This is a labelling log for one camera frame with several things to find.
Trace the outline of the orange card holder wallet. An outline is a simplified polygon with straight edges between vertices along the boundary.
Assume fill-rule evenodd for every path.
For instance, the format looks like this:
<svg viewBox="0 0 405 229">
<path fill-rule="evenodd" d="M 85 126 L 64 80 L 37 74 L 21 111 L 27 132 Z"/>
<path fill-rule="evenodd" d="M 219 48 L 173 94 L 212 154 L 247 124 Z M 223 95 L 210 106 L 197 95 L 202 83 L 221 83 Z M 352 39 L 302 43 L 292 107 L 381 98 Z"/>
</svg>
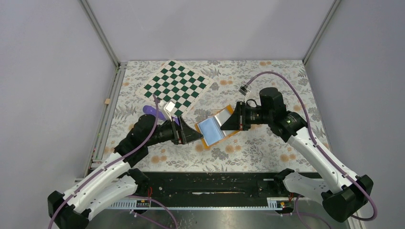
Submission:
<svg viewBox="0 0 405 229">
<path fill-rule="evenodd" d="M 205 149 L 208 149 L 239 132 L 235 130 L 221 130 L 221 125 L 229 119 L 233 112 L 233 108 L 228 105 L 212 116 L 209 116 L 194 125 L 196 130 L 203 135 L 201 142 Z"/>
</svg>

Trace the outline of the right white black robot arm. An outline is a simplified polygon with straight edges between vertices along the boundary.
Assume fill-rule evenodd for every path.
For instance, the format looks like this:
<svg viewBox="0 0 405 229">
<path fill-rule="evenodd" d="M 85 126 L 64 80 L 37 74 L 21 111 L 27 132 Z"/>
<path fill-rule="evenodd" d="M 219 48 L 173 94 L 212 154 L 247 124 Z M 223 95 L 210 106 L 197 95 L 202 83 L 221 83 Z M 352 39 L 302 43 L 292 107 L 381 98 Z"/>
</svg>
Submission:
<svg viewBox="0 0 405 229">
<path fill-rule="evenodd" d="M 320 203 L 337 222 L 344 222 L 369 200 L 373 181 L 347 168 L 317 139 L 309 124 L 296 112 L 287 110 L 283 96 L 274 87 L 259 92 L 260 104 L 236 103 L 232 115 L 221 130 L 248 131 L 252 124 L 268 125 L 276 136 L 300 152 L 316 169 L 322 181 L 284 169 L 275 177 L 275 193 L 285 197 L 290 192 Z"/>
</svg>

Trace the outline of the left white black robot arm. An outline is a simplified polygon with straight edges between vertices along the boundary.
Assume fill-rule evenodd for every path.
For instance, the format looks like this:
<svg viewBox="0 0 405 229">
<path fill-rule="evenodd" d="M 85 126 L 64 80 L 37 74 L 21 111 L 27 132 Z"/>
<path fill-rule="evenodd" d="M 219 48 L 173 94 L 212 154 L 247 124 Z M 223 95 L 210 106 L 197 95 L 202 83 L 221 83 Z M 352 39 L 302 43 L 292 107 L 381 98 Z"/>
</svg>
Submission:
<svg viewBox="0 0 405 229">
<path fill-rule="evenodd" d="M 142 115 L 99 167 L 65 192 L 54 191 L 48 196 L 48 227 L 56 224 L 61 229 L 84 229 L 99 212 L 121 198 L 147 195 L 149 178 L 135 165 L 148 155 L 148 147 L 166 141 L 186 145 L 202 137 L 182 117 L 159 125 L 155 116 Z"/>
</svg>

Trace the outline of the floral table cloth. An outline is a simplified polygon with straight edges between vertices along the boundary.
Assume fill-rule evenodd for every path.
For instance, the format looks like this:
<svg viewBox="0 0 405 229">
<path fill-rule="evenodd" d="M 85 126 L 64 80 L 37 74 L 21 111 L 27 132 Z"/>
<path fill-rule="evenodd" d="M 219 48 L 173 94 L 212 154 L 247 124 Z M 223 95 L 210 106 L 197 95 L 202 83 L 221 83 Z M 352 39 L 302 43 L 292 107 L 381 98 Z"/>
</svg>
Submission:
<svg viewBox="0 0 405 229">
<path fill-rule="evenodd" d="M 214 81 L 184 116 L 187 124 L 194 126 L 227 105 L 235 105 L 243 99 L 239 87 L 254 78 L 249 86 L 253 99 L 259 99 L 262 88 L 277 88 L 283 94 L 287 109 L 300 115 L 308 113 L 313 133 L 319 142 L 328 145 L 301 60 L 185 61 L 185 64 Z M 136 95 L 136 90 L 162 65 L 162 61 L 131 61 L 127 64 L 109 133 L 94 152 L 94 163 L 107 158 L 143 115 L 142 109 L 147 102 Z M 150 146 L 149 154 L 137 167 L 142 171 L 170 172 L 278 172 L 285 168 L 313 171 L 297 150 L 272 134 L 266 125 L 253 125 L 250 130 L 237 133 L 208 149 L 201 141 L 178 146 L 168 141 Z"/>
</svg>

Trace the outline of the purple marker pen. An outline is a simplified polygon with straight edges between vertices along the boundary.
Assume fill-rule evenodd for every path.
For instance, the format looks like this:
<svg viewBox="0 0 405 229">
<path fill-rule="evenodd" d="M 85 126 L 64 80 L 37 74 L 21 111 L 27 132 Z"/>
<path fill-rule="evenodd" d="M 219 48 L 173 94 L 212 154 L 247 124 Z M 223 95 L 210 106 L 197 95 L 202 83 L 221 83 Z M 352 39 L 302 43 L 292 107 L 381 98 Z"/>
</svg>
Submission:
<svg viewBox="0 0 405 229">
<path fill-rule="evenodd" d="M 157 112 L 156 109 L 150 105 L 143 106 L 142 110 L 144 114 L 157 116 L 162 121 L 167 120 L 161 111 Z"/>
</svg>

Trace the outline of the green white chessboard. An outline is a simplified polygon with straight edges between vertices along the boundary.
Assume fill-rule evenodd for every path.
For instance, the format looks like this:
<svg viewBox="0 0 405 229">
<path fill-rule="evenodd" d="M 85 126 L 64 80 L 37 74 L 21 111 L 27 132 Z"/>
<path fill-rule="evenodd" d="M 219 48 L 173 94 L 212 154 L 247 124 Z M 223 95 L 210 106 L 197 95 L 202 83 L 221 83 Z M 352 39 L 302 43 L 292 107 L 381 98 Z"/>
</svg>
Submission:
<svg viewBox="0 0 405 229">
<path fill-rule="evenodd" d="M 174 102 L 171 113 L 183 116 L 196 105 L 213 83 L 213 79 L 208 76 L 180 61 L 171 60 L 147 79 L 136 90 L 136 95 L 148 102 L 154 101 L 153 96 L 163 102 Z"/>
</svg>

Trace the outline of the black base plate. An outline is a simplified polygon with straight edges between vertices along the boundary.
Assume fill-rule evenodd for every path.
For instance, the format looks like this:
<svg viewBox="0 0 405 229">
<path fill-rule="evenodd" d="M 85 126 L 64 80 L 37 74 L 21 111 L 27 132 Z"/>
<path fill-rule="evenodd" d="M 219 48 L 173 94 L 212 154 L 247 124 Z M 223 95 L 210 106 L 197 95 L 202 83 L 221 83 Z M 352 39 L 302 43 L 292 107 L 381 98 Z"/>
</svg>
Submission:
<svg viewBox="0 0 405 229">
<path fill-rule="evenodd" d="M 282 178 L 290 172 L 144 172 L 136 196 L 172 208 L 264 207 L 288 199 Z"/>
</svg>

